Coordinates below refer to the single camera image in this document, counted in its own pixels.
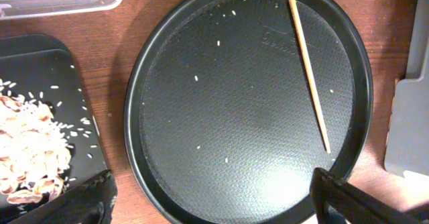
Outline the wooden chopstick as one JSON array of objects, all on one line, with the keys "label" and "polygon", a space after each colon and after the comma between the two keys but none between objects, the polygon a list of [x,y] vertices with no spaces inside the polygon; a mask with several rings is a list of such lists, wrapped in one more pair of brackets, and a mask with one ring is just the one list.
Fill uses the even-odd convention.
[{"label": "wooden chopstick", "polygon": [[290,9],[292,12],[292,18],[294,20],[294,25],[296,28],[297,39],[298,39],[298,42],[300,45],[302,59],[304,62],[304,68],[305,68],[306,76],[308,79],[308,85],[310,87],[310,94],[312,97],[314,110],[316,112],[317,122],[318,122],[318,125],[320,128],[320,132],[321,132],[321,136],[322,136],[322,140],[324,143],[325,150],[329,154],[329,153],[331,153],[330,142],[328,140],[326,124],[324,121],[324,116],[323,116],[322,107],[320,104],[318,90],[316,87],[316,82],[315,82],[314,74],[312,71],[312,65],[311,65],[311,61],[310,61],[310,57],[309,57],[309,53],[308,53],[308,48],[306,45],[306,39],[304,36],[304,31],[302,28],[302,22],[300,19],[300,14],[298,11],[297,1],[296,0],[288,0],[288,2],[289,2],[289,6],[290,6]]}]

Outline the peanut shells and rice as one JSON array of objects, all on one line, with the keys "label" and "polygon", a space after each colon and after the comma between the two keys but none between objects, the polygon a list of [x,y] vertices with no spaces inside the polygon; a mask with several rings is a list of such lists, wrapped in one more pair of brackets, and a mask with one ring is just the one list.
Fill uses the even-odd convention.
[{"label": "peanut shells and rice", "polygon": [[24,214],[107,165],[73,64],[1,67],[1,213]]}]

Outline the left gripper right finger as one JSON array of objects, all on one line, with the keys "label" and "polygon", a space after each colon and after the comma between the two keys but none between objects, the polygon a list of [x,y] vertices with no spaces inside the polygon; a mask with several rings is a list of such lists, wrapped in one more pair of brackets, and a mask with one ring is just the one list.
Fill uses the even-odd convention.
[{"label": "left gripper right finger", "polygon": [[319,223],[427,223],[428,205],[396,210],[323,168],[315,168],[310,196]]}]

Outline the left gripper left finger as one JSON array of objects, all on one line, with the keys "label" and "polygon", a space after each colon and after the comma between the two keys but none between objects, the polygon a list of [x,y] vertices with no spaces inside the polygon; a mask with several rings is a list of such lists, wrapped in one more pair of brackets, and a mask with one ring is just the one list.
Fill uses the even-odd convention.
[{"label": "left gripper left finger", "polygon": [[7,223],[110,224],[117,200],[117,185],[111,170],[103,170],[58,198],[31,211],[6,213]]}]

